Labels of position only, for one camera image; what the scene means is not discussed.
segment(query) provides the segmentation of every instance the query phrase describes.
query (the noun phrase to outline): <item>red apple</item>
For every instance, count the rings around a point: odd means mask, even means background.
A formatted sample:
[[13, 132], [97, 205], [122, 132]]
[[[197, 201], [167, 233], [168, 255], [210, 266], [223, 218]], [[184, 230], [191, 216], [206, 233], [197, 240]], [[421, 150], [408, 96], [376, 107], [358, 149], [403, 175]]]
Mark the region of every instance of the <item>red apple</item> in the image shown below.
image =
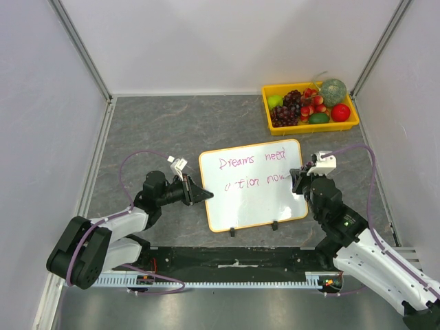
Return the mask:
[[331, 119], [335, 122], [344, 122], [350, 118], [350, 108], [348, 108], [345, 104], [337, 104], [331, 110]]

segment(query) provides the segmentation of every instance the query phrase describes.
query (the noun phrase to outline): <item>yellow tray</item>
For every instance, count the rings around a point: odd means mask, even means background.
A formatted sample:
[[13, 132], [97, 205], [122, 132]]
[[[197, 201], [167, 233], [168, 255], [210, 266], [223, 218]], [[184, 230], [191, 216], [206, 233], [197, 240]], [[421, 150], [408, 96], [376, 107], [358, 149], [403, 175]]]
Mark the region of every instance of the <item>yellow tray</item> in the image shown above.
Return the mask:
[[[317, 86], [321, 86], [322, 81], [317, 82], [316, 84]], [[269, 86], [264, 86], [261, 89], [263, 93], [264, 107], [266, 109], [267, 122], [269, 123], [269, 130], [272, 135], [345, 131], [359, 124], [358, 113], [356, 112], [355, 107], [351, 102], [350, 95], [347, 93], [342, 103], [344, 103], [346, 106], [350, 108], [351, 114], [350, 114], [350, 118], [347, 119], [345, 122], [334, 122], [330, 118], [330, 122], [326, 124], [308, 124], [304, 122], [299, 122], [298, 126], [273, 127], [272, 121], [270, 120], [267, 98], [269, 98], [274, 94], [278, 94], [279, 96], [284, 97], [284, 95], [295, 89], [299, 90], [302, 93], [308, 87], [313, 89], [314, 85], [311, 82], [302, 82], [300, 84], [269, 85]]]

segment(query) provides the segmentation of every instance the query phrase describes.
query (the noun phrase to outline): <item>melon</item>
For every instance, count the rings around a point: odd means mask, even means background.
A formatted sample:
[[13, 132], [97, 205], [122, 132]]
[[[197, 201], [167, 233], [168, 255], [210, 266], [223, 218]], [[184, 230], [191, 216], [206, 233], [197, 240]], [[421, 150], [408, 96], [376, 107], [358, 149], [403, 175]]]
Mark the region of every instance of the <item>melon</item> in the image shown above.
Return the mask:
[[339, 79], [327, 79], [322, 83], [319, 94], [324, 98], [324, 105], [333, 108], [345, 99], [347, 87]]

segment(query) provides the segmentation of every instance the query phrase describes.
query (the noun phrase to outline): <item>gray marble floor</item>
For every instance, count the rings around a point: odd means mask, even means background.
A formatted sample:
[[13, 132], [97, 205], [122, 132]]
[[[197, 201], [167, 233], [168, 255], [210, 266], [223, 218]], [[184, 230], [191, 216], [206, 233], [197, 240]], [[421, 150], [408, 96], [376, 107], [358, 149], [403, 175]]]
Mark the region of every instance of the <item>gray marble floor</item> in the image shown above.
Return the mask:
[[[188, 160], [188, 174], [200, 184], [200, 153], [284, 138], [300, 142], [304, 161], [319, 150], [334, 151], [363, 142], [359, 127], [343, 132], [271, 136], [260, 96], [118, 98], [88, 216], [102, 217], [128, 206], [118, 183], [118, 169], [134, 151], [153, 149], [184, 157]], [[142, 189], [145, 174], [152, 170], [163, 171], [172, 179], [168, 163], [160, 157], [141, 154], [126, 163], [123, 180], [133, 196]], [[366, 151], [339, 156], [338, 168], [331, 176], [342, 191], [344, 202], [365, 217], [371, 177]], [[372, 211], [377, 231], [394, 245], [377, 189]], [[267, 225], [239, 230], [231, 238], [227, 232], [209, 230], [204, 203], [191, 207], [175, 203], [163, 207], [161, 219], [139, 236], [153, 245], [314, 247], [324, 233], [309, 214], [304, 219], [280, 224], [275, 232]]]

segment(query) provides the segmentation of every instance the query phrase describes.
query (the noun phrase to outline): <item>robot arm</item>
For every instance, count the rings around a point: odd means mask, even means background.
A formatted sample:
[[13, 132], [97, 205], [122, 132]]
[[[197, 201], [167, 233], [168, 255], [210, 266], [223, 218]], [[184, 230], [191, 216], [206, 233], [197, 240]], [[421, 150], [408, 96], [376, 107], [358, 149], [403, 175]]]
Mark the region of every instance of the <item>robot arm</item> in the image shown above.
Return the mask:
[[81, 246], [71, 271], [70, 282], [87, 289], [101, 272], [125, 263], [136, 262], [148, 242], [131, 234], [153, 226], [162, 215], [162, 206], [181, 201], [191, 206], [214, 195], [198, 187], [187, 174], [178, 173], [169, 183], [157, 170], [146, 175], [134, 207], [103, 218], [74, 217], [50, 254], [46, 268], [66, 279], [69, 264], [80, 240], [92, 226], [98, 225]]
[[[398, 255], [378, 233], [372, 233], [366, 219], [343, 204], [341, 191], [326, 177], [336, 168], [336, 159], [324, 154], [319, 152], [312, 162], [290, 171], [293, 193], [304, 195], [313, 218], [327, 234], [316, 247], [320, 262], [354, 276], [379, 294], [404, 316], [409, 329], [440, 329], [440, 301], [432, 292], [439, 291], [440, 283]], [[424, 283], [409, 272], [421, 276]]]

